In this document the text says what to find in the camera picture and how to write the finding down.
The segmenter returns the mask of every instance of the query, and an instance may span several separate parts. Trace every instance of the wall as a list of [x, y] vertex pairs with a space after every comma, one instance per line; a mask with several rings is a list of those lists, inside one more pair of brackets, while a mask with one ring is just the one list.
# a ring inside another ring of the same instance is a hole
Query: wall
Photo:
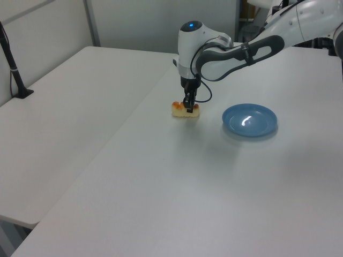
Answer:
[[[52, 1], [4, 28], [26, 87], [83, 47], [93, 45], [82, 0]], [[9, 81], [10, 69], [1, 49], [0, 106], [11, 98]]]
[[200, 20], [232, 39], [239, 0], [87, 0], [102, 47], [177, 53], [177, 35], [187, 21]]

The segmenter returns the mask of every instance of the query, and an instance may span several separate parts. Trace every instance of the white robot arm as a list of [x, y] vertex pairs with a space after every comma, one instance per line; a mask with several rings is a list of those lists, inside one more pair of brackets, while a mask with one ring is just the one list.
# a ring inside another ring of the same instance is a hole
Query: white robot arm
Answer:
[[187, 111], [193, 111], [201, 78], [219, 81], [285, 48], [317, 37], [333, 39], [336, 53], [343, 59], [343, 0], [298, 0], [275, 13], [255, 39], [236, 48], [228, 35], [201, 22], [184, 24], [174, 64], [181, 76]]

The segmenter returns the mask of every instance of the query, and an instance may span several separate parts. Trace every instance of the blue bowl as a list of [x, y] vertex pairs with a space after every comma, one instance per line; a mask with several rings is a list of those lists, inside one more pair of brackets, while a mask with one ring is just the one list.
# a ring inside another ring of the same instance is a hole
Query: blue bowl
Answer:
[[222, 115], [226, 128], [244, 137], [261, 137], [272, 133], [278, 124], [275, 113], [270, 109], [252, 103], [234, 105]]

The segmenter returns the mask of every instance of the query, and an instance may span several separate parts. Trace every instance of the table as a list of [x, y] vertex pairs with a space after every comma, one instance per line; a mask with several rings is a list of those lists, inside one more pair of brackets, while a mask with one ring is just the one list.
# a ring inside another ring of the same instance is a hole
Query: table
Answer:
[[[14, 257], [343, 255], [340, 59], [286, 49], [209, 82], [198, 119], [171, 116], [179, 83], [170, 65]], [[276, 133], [228, 132], [239, 103], [272, 109]]]
[[33, 228], [174, 56], [87, 47], [33, 84], [30, 97], [2, 106], [0, 219]]

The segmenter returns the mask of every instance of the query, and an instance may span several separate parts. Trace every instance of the bread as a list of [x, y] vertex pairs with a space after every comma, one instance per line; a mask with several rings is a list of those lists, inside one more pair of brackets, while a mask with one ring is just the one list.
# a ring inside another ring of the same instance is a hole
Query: bread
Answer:
[[184, 107], [183, 102], [174, 102], [171, 105], [171, 109], [171, 112], [175, 117], [199, 117], [200, 114], [200, 108], [198, 104], [194, 105], [193, 112], [187, 112], [187, 109]]

